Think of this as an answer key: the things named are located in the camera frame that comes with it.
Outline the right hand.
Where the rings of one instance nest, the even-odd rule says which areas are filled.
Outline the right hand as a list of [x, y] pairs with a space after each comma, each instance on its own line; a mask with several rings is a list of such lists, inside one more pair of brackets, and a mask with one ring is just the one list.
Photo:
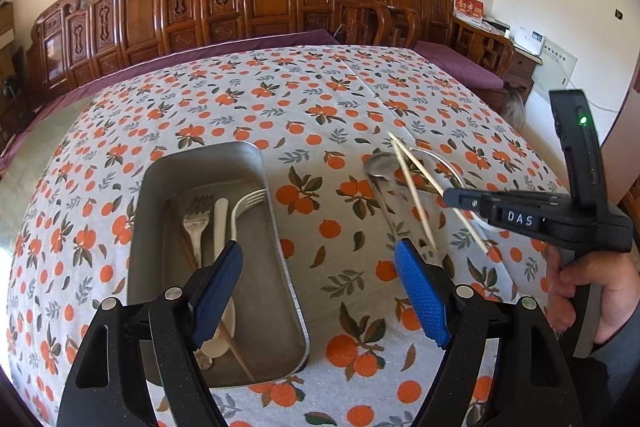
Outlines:
[[576, 320], [570, 303], [578, 287], [602, 286], [600, 322], [593, 342], [606, 343], [630, 320], [639, 303], [639, 272], [627, 254], [593, 251], [566, 267], [553, 245], [544, 246], [547, 262], [548, 321], [557, 332], [565, 332]]

